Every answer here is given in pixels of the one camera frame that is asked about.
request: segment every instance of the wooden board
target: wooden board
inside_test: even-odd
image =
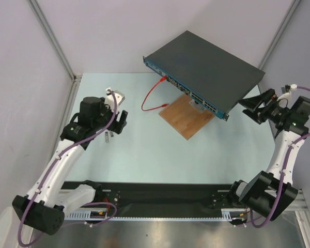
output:
[[[191,100],[189,96],[183,95],[159,113],[186,140],[215,116],[209,110],[201,113],[189,104]]]

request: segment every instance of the light blue tabletop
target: light blue tabletop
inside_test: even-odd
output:
[[[228,122],[212,119],[188,141],[159,116],[143,112],[141,103],[160,79],[155,73],[85,73],[72,115],[84,97],[104,97],[111,87],[125,94],[120,110],[128,124],[109,143],[104,133],[90,143],[67,181],[233,183],[250,181],[270,162],[274,140],[269,124],[258,125],[237,105]],[[258,95],[255,87],[247,97]],[[164,81],[150,94],[145,108],[172,103],[181,92]]]

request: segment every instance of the cable clip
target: cable clip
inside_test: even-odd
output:
[[[105,91],[107,92],[107,95],[110,95],[110,91],[112,91],[112,89],[109,87],[109,88],[105,89]]]
[[[290,90],[297,90],[298,89],[298,85],[297,84],[291,84],[290,85]]]

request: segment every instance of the purple cable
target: purple cable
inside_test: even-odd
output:
[[[306,87],[298,86],[298,89],[304,89],[304,90],[307,90],[307,91],[310,92],[310,89],[309,89],[309,88],[306,88]],[[302,137],[299,137],[297,140],[295,140],[295,141],[293,142],[293,144],[297,144],[299,141],[301,141],[301,140],[303,140],[303,139],[306,139],[306,138],[309,137],[309,136],[310,136],[310,133],[308,133],[308,134],[306,134],[306,135],[304,135],[304,136],[302,136]],[[284,159],[283,170],[285,170],[286,167],[287,167],[289,155],[290,155],[290,152],[292,151],[292,149],[293,149],[293,147],[290,146],[290,147],[288,148],[288,150],[287,150],[287,153],[286,153],[286,156],[285,156],[285,159]],[[271,220],[271,218],[272,218],[272,216],[273,216],[273,214],[274,214],[274,212],[275,212],[275,210],[276,210],[276,208],[277,208],[277,206],[278,206],[280,197],[281,197],[281,193],[282,193],[282,190],[283,190],[283,184],[284,184],[284,177],[285,177],[285,173],[281,173],[277,197],[276,197],[275,200],[274,200],[274,203],[273,203],[273,206],[272,206],[272,209],[271,209],[269,215],[266,217],[266,219],[265,219],[265,221],[264,221],[263,223],[261,223],[261,224],[259,224],[259,225],[256,225],[256,224],[255,224],[255,220],[253,219],[253,211],[251,210],[251,212],[250,212],[250,217],[251,217],[252,225],[253,225],[254,227],[256,227],[256,228],[261,228],[261,227],[264,227],[265,225],[267,225],[267,224],[270,222],[270,220]]]
[[[83,144],[83,143],[85,143],[85,142],[88,142],[88,141],[93,140],[93,139],[96,138],[98,135],[100,135],[101,133],[103,133],[103,132],[113,123],[113,121],[114,121],[114,119],[115,119],[115,116],[116,116],[116,111],[117,111],[117,100],[116,100],[116,97],[115,97],[114,92],[111,91],[111,90],[109,90],[109,92],[110,92],[110,94],[113,96],[113,99],[114,99],[114,111],[113,111],[113,115],[112,115],[110,121],[108,122],[108,124],[107,124],[103,129],[101,129],[99,132],[97,132],[96,134],[92,135],[91,137],[88,137],[88,138],[86,138],[86,139],[83,139],[82,141],[79,141],[79,142],[77,142],[77,143],[74,143],[74,144],[72,144],[71,146],[69,146],[69,147],[67,147],[66,149],[64,149],[64,150],[58,155],[60,158],[63,156],[64,153],[66,153],[67,151],[69,151],[71,148],[76,147],[76,146],[78,146],[78,145],[80,145],[80,144]],[[56,162],[57,162],[58,160],[59,160],[59,159],[55,159],[55,160],[53,161],[53,163],[51,164],[51,166],[48,168],[48,170],[46,171],[44,177],[42,178],[41,182],[39,183],[38,190],[41,190],[42,186],[43,186],[44,183],[46,182],[47,177],[49,176],[50,172],[52,171],[52,169],[54,168],[54,166],[55,166],[55,164],[56,164]],[[33,197],[32,197],[31,200],[29,201],[29,203],[28,203],[28,205],[26,206],[25,211],[24,211],[24,213],[23,213],[23,215],[22,215],[22,217],[21,217],[21,222],[20,222],[19,230],[18,230],[18,234],[17,234],[17,239],[18,239],[19,245],[20,245],[21,247],[29,247],[30,245],[32,245],[32,244],[34,244],[35,242],[37,242],[37,241],[40,239],[40,237],[43,235],[43,234],[40,235],[39,237],[37,237],[34,241],[32,241],[32,242],[29,243],[29,244],[24,244],[23,241],[22,241],[23,223],[24,223],[24,221],[25,221],[25,219],[26,219],[26,216],[27,216],[27,214],[28,214],[28,212],[29,212],[29,210],[30,210],[30,208],[31,208],[32,203],[35,201],[35,199],[36,199],[36,197],[37,197],[38,194],[39,194],[39,193],[37,193],[37,192],[34,193]]]
[[[100,202],[100,203],[87,203],[83,207],[96,206],[96,205],[109,205],[109,206],[112,206],[114,208],[114,213],[111,216],[109,216],[107,219],[105,219],[105,220],[103,220],[103,221],[101,221],[99,223],[93,224],[93,226],[99,226],[99,225],[101,225],[103,223],[106,223],[108,220],[113,218],[116,215],[116,213],[117,213],[116,205],[112,204],[112,203],[107,203],[105,201],[104,202]],[[84,222],[73,222],[73,223],[66,224],[66,225],[64,225],[62,227],[72,226],[72,225],[75,225],[75,224],[84,224]]]
[[[257,221],[257,220],[259,220],[260,218],[262,218],[263,216],[259,216],[259,217],[257,217],[256,219],[254,219],[254,221]]]

